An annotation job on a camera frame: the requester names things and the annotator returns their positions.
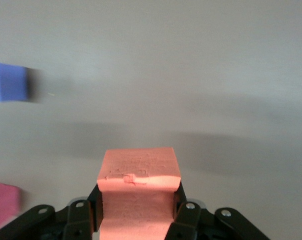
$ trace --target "pink block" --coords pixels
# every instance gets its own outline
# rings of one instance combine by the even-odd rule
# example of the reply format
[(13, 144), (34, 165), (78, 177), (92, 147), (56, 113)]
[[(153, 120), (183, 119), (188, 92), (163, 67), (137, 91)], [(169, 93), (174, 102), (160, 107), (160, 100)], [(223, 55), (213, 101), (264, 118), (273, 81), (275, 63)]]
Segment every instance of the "pink block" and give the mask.
[(171, 147), (108, 150), (97, 179), (104, 215), (100, 239), (164, 239), (180, 181)]
[(19, 212), (19, 188), (0, 183), (0, 226)]

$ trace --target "blue cube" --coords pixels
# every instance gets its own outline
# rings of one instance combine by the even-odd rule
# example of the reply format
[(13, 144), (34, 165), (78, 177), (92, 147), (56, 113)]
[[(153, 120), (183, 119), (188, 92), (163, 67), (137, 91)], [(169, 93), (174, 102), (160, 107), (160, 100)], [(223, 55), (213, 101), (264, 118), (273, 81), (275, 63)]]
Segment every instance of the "blue cube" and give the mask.
[(0, 102), (27, 100), (26, 68), (0, 63)]

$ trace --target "gray tabletop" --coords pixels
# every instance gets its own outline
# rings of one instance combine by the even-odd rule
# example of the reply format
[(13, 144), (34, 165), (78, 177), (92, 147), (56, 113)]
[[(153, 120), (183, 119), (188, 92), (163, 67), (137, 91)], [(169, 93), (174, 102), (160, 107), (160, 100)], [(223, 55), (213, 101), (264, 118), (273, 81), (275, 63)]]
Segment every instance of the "gray tabletop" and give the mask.
[(23, 211), (88, 195), (107, 149), (169, 146), (188, 197), (302, 240), (302, 1), (0, 0), (0, 62), (32, 75), (0, 103)]

